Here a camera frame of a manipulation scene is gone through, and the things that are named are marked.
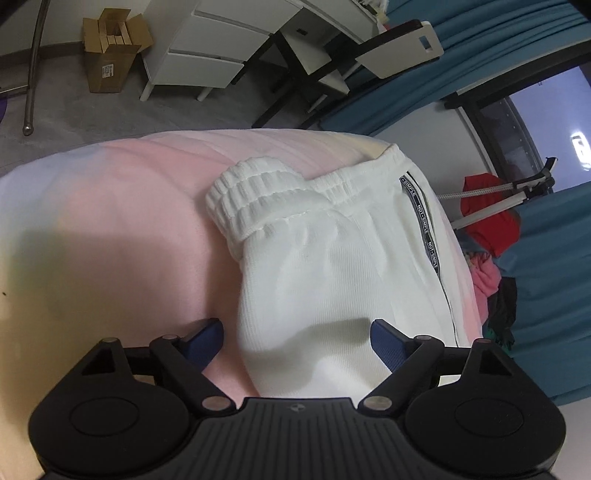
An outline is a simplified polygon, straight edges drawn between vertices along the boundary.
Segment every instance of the white desk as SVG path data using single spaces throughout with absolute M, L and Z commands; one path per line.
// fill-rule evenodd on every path
M 154 45 L 142 52 L 154 85 L 225 88 L 270 34 L 305 8 L 362 43 L 379 33 L 356 0 L 151 0 L 145 10 Z
M 378 35 L 381 25 L 356 0 L 297 0 L 357 43 Z

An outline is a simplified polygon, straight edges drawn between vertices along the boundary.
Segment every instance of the gray floor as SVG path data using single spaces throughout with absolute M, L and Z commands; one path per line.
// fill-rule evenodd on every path
M 194 98 L 199 88 L 166 86 L 157 86 L 147 102 L 140 102 L 146 78 L 139 62 L 121 93 L 89 93 L 82 56 L 44 60 L 39 72 L 30 137 L 21 131 L 25 97 L 8 100 L 0 122 L 0 176 L 36 158 L 104 140 L 167 130 L 250 128 L 275 98 L 269 87 L 281 69 L 260 64 L 237 85 L 214 90 L 204 102 Z M 20 84 L 26 75 L 25 65 L 0 70 L 0 86 Z M 305 118 L 305 108 L 295 98 L 267 127 L 295 127 Z

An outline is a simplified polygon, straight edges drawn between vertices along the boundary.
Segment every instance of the clothes drying rack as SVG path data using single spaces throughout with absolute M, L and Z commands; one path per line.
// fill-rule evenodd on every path
M 531 200 L 532 198 L 538 196 L 547 195 L 555 184 L 554 178 L 552 177 L 552 169 L 556 165 L 556 162 L 556 157 L 546 158 L 544 167 L 536 175 L 527 177 L 526 179 L 505 183 L 495 187 L 488 187 L 485 189 L 437 195 L 437 198 L 439 200 L 452 200 L 477 197 L 480 195 L 488 195 L 490 193 L 497 192 L 512 192 L 512 195 L 506 199 L 452 222 L 452 228 L 454 230 L 460 230 L 467 227 L 468 225 L 472 225 L 473 223 L 479 222 L 480 220 L 484 220 L 485 218 L 496 215 L 497 213 L 501 213 L 505 210 L 521 205 L 527 200 Z

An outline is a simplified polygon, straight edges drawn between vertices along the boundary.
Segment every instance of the light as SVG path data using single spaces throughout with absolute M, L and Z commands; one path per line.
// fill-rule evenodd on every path
M 575 152 L 584 170 L 591 170 L 591 147 L 589 142 L 581 132 L 575 133 L 570 137 L 573 141 Z

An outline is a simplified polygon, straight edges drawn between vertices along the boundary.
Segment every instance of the cardboard box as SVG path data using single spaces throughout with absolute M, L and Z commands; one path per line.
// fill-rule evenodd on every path
M 136 54 L 152 45 L 144 17 L 127 19 L 128 8 L 105 8 L 98 20 L 85 18 L 84 50 L 93 93 L 120 92 Z

